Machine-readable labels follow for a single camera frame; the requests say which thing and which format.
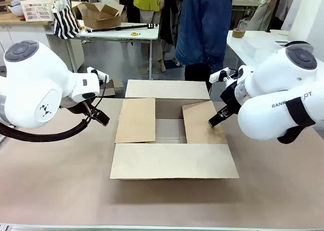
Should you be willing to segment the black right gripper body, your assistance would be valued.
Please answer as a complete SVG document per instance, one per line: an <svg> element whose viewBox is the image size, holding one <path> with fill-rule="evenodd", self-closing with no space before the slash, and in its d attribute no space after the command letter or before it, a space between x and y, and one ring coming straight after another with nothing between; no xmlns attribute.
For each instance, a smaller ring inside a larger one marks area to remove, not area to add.
<svg viewBox="0 0 324 231"><path fill-rule="evenodd" d="M237 84L229 85L220 95L222 101L226 104L222 109L230 114L238 114L241 104L235 97L235 88Z"/></svg>

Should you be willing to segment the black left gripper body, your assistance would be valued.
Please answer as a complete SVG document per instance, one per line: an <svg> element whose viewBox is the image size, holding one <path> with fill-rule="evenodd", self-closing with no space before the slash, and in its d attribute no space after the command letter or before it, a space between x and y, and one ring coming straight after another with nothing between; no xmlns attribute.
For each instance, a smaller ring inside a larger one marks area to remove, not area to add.
<svg viewBox="0 0 324 231"><path fill-rule="evenodd" d="M60 103L60 108L65 108L69 110L73 114L84 114L88 115L90 111L93 109L93 98L87 99L83 102L75 102L72 99L65 97L62 99Z"/></svg>

